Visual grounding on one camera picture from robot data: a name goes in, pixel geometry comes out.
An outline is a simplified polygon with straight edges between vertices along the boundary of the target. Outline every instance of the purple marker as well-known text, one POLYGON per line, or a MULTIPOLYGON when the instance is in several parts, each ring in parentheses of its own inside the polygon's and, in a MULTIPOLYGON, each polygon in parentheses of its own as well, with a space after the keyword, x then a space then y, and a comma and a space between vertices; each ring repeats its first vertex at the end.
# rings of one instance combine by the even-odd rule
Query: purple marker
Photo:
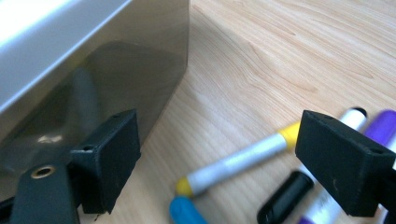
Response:
MULTIPOLYGON (((394 140, 392 136, 395 134, 396 111, 394 110, 384 110, 379 113, 364 132, 364 135, 384 147, 390 147, 388 144, 393 142, 391 140, 394 140)), ((334 223, 341 211, 341 206, 326 189, 323 189, 300 219, 299 224, 331 224, 334 223)))

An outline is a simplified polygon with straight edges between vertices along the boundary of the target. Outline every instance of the marker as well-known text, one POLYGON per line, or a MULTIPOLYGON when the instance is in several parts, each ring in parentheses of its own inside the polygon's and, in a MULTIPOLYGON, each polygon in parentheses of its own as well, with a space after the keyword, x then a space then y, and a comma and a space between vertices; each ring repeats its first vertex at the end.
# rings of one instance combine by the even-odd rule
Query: marker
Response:
MULTIPOLYGON (((389 146, 388 143, 395 133, 396 112, 390 110, 379 113, 364 131, 364 135, 385 147, 389 146)), ((338 202, 326 189, 323 189, 300 219, 299 224, 331 224, 338 218, 341 211, 342 208, 338 202)))
POLYGON ((260 142, 203 167, 177 182, 177 195, 196 196, 212 185, 296 145, 300 122, 279 130, 260 142))
MULTIPOLYGON (((350 128, 358 130, 367 120, 362 108, 351 108, 340 118, 350 128)), ((318 181, 302 164, 291 173, 274 195, 264 204, 257 215, 259 224, 282 223, 297 203, 318 181)))
POLYGON ((175 224, 207 224, 187 197, 177 196, 169 206, 169 214, 175 224))

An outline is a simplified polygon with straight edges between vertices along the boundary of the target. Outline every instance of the marker cap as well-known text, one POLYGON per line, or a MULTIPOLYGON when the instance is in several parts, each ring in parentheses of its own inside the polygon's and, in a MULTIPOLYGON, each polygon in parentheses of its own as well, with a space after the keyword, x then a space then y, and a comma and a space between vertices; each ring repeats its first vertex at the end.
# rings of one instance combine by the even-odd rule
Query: marker cap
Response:
POLYGON ((305 194, 314 187, 308 175, 294 171, 257 215, 259 224, 282 223, 305 194))
POLYGON ((296 122, 278 131, 285 138, 285 141, 288 144, 288 149, 294 148, 296 146, 299 129, 300 122, 296 122))
POLYGON ((175 224, 207 224, 192 202, 184 196, 177 196, 171 202, 169 213, 175 224))
POLYGON ((370 126, 364 131, 364 135, 385 147, 396 132, 395 123, 396 111, 384 110, 376 116, 370 126))

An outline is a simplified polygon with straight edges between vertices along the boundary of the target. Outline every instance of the blue marker cap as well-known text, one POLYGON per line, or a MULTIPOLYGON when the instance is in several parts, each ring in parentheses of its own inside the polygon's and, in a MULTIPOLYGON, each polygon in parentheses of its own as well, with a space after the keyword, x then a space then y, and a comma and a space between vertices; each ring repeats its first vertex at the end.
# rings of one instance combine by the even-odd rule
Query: blue marker cap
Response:
POLYGON ((177 196, 171 202, 169 213, 175 224, 207 224, 192 202, 183 196, 177 196))

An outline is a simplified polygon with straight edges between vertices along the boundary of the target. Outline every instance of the black marker cap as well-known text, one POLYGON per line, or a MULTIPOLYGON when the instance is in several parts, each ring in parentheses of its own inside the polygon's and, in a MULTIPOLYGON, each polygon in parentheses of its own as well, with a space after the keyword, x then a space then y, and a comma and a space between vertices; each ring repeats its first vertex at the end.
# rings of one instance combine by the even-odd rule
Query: black marker cap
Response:
POLYGON ((314 187, 312 179, 294 171, 257 214, 259 224, 282 223, 297 203, 314 187))

